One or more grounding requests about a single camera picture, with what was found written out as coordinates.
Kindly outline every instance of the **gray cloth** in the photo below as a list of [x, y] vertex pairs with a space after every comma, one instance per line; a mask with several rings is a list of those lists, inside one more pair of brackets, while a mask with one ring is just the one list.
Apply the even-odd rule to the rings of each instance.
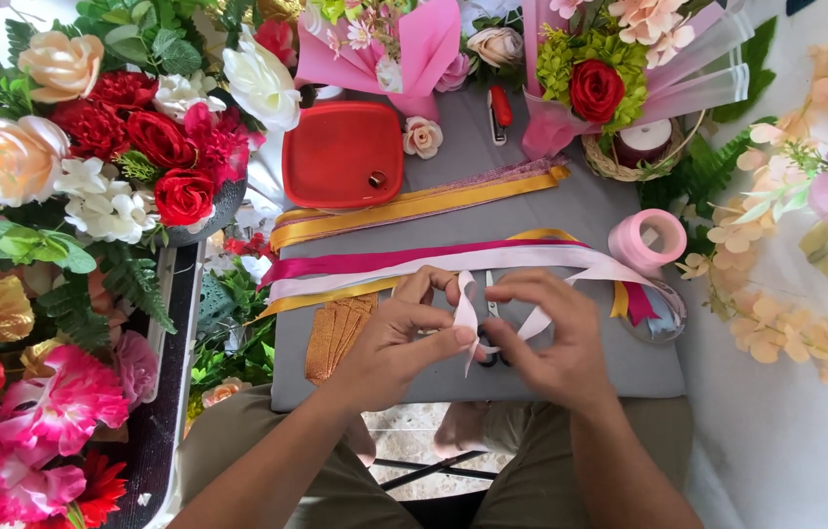
[[[196, 419], [177, 452], [182, 506], [286, 418], [270, 410], [269, 389], [240, 391]], [[688, 399], [623, 399], [623, 410], [643, 448], [681, 489], [691, 451]], [[473, 529], [590, 527], [574, 470], [568, 420], [566, 409], [547, 402], [492, 404], [483, 422], [483, 441], [491, 450], [514, 457], [489, 487], [470, 525]], [[378, 486], [343, 439], [286, 524], [287, 529], [314, 527], [420, 525]]]
[[[443, 144], [437, 156], [430, 160], [405, 156], [403, 192], [452, 182], [525, 159], [520, 144], [528, 113], [521, 97], [512, 97], [514, 124], [508, 130], [508, 142], [502, 147], [494, 146], [489, 137], [485, 93], [457, 91], [438, 94], [437, 99]], [[610, 229], [640, 209], [636, 190], [632, 184], [593, 174], [584, 163], [580, 142], [572, 144], [567, 153], [572, 159], [568, 164], [571, 176], [557, 188], [286, 246], [280, 256], [317, 257], [448, 246], [502, 240], [535, 228], [558, 228], [607, 252]], [[573, 273], [571, 268], [555, 271], [562, 277]], [[505, 272], [494, 271], [494, 278], [498, 280]], [[485, 284], [485, 274], [474, 276], [480, 285]], [[584, 281], [576, 286], [596, 300], [601, 313], [609, 314], [612, 283]], [[435, 296], [435, 305], [445, 306], [442, 298], [442, 295]], [[486, 305], [481, 299], [474, 299], [473, 303], [482, 322], [487, 314]], [[303, 307], [278, 315], [274, 410], [291, 410], [314, 390], [314, 385], [304, 377], [304, 363], [314, 311], [318, 307]], [[520, 303], [500, 305], [501, 316], [516, 326], [531, 311], [530, 306]], [[672, 343], [644, 343], [624, 329], [621, 318], [605, 318], [601, 324], [609, 378], [621, 396], [673, 397], [685, 393], [685, 382]], [[529, 343], [541, 346], [550, 343], [550, 339], [548, 330]], [[536, 399], [538, 397], [515, 373], [501, 364], [488, 369], [475, 364], [469, 369], [467, 379], [463, 379], [463, 360], [456, 357], [420, 373], [402, 402]]]

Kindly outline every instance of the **gray table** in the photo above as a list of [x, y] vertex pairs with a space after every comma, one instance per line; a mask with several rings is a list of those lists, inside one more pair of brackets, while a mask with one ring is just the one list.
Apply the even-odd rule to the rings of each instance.
[[[514, 124], [506, 145], [496, 147], [488, 132], [485, 92], [440, 94], [438, 105], [443, 128], [443, 144], [437, 156], [421, 160], [405, 156], [405, 182], [402, 192], [451, 182], [491, 168], [525, 159], [520, 148], [528, 114], [521, 97], [512, 98]], [[626, 216], [639, 210], [632, 185], [600, 178], [585, 166], [580, 142], [568, 149], [571, 176], [557, 188], [504, 198], [442, 215], [420, 218], [388, 226], [359, 230], [350, 234], [284, 247], [280, 256], [317, 257], [320, 255], [397, 251], [414, 247], [447, 246], [479, 241], [501, 240], [534, 228], [559, 228], [586, 244], [607, 251], [609, 230]], [[494, 270], [498, 280], [507, 270]], [[555, 268], [568, 277], [571, 268]], [[485, 274], [473, 274], [479, 286]], [[601, 313], [612, 306], [610, 282], [578, 282], [577, 287], [596, 300]], [[442, 295], [435, 305], [447, 307]], [[480, 321], [487, 314], [482, 299], [474, 299]], [[277, 352], [274, 365], [272, 408], [289, 411], [315, 389], [304, 378], [306, 349], [313, 328], [314, 311], [319, 305], [303, 307], [278, 315]], [[532, 307], [523, 303], [500, 304], [501, 316], [518, 326]], [[619, 318], [605, 318], [602, 336], [609, 377], [622, 396], [672, 397], [685, 392], [675, 346], [643, 343], [623, 328]], [[541, 346], [551, 340], [551, 329], [529, 344]], [[411, 383], [402, 402], [450, 402], [465, 400], [531, 400], [538, 397], [518, 379], [514, 370], [501, 363], [483, 368], [474, 364], [463, 378], [460, 355], [438, 362]]]

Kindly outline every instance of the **wicker basket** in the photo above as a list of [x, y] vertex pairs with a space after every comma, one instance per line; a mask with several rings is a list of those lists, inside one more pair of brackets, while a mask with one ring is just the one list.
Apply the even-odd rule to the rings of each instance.
[[[702, 111], [698, 118], [698, 124], [691, 130], [688, 137], [682, 133], [679, 122], [675, 118], [670, 118], [672, 122], [672, 136], [669, 141], [669, 147], [666, 148], [658, 162], [652, 165], [653, 168], [661, 168], [668, 164], [669, 167], [674, 166], [682, 158], [682, 150], [688, 145], [689, 140], [698, 131], [698, 127], [702, 123], [705, 113]], [[616, 160], [616, 149], [610, 147], [609, 154], [604, 154], [597, 145], [597, 140], [600, 139], [598, 134], [585, 134], [581, 140], [584, 143], [584, 160], [591, 170], [604, 177], [613, 178], [620, 182], [645, 182], [653, 180], [660, 176], [667, 174], [666, 172], [653, 172], [640, 168], [628, 168], [621, 166]]]

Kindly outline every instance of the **hand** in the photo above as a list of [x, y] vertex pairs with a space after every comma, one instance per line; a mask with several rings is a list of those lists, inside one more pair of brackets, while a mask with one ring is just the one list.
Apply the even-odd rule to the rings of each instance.
[[[451, 313], [430, 306], [434, 288], [445, 291], [451, 305], [459, 302], [453, 273], [423, 266], [407, 276], [393, 296], [378, 305], [320, 391], [344, 403], [349, 413], [387, 409], [401, 400], [408, 384], [425, 367], [469, 347], [476, 333], [453, 328]], [[412, 342], [421, 329], [440, 331]]]
[[554, 342], [538, 352], [532, 352], [504, 321], [491, 318], [483, 323], [490, 341], [502, 347], [502, 355], [529, 388], [584, 415], [615, 402], [593, 300], [541, 268], [502, 276], [486, 289], [486, 299], [533, 303], [554, 322]]

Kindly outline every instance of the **scissors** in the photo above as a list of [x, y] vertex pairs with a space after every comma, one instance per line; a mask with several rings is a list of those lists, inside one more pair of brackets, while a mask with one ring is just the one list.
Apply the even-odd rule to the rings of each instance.
[[[486, 271], [486, 286], [487, 287], [492, 286], [493, 284], [494, 283], [492, 281], [492, 270], [487, 270]], [[499, 303], [497, 303], [495, 301], [487, 301], [486, 302], [486, 307], [489, 310], [489, 315], [490, 316], [492, 316], [494, 318], [499, 317]], [[479, 336], [481, 344], [492, 346], [492, 343], [489, 342], [489, 338], [486, 335], [486, 331], [483, 329], [482, 325], [479, 325], [479, 329], [476, 332], [476, 335]], [[499, 353], [489, 354], [489, 355], [487, 355], [487, 358], [484, 361], [478, 361], [477, 363], [479, 365], [481, 365], [482, 367], [492, 367], [493, 365], [496, 365], [496, 362], [499, 361], [499, 360], [502, 360], [502, 363], [504, 363], [506, 365], [506, 367], [509, 366], [509, 362], [505, 358], [502, 358], [499, 355]]]

